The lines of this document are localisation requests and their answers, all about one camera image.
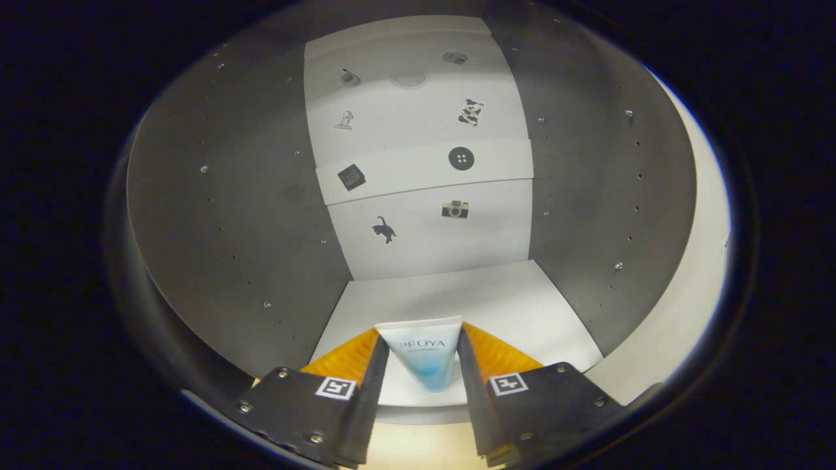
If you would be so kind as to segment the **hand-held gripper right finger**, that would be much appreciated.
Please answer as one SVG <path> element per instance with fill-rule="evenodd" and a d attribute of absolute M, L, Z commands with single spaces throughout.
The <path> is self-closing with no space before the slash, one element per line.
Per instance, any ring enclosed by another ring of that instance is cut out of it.
<path fill-rule="evenodd" d="M 628 411 L 570 363 L 543 365 L 466 322 L 457 354 L 477 454 L 490 467 L 577 457 Z"/>

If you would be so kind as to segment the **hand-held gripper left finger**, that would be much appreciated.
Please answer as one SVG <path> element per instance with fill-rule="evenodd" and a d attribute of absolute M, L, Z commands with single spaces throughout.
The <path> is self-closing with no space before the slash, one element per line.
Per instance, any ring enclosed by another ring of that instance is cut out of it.
<path fill-rule="evenodd" d="M 232 419 L 329 468 L 366 464 L 389 348 L 370 328 L 298 371 L 277 367 L 232 404 Z"/>

